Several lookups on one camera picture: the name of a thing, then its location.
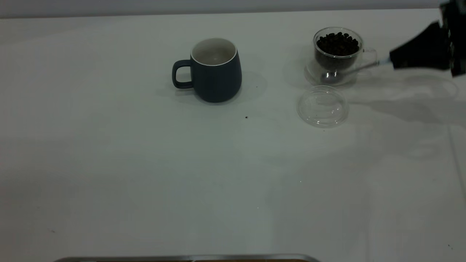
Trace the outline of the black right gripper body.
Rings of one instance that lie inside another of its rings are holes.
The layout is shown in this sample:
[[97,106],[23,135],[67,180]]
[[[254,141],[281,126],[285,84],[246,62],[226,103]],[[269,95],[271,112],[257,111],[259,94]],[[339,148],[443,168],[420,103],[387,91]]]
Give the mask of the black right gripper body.
[[443,28],[450,43],[452,77],[465,75],[466,68],[466,1],[448,0],[439,6]]

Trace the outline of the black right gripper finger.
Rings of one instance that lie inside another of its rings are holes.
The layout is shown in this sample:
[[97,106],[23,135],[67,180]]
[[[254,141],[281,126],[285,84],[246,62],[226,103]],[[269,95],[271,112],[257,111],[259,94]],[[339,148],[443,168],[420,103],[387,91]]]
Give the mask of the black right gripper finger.
[[449,64],[449,38],[439,21],[390,51],[393,64]]
[[394,69],[426,68],[432,70],[449,70],[450,63],[446,62],[392,62]]

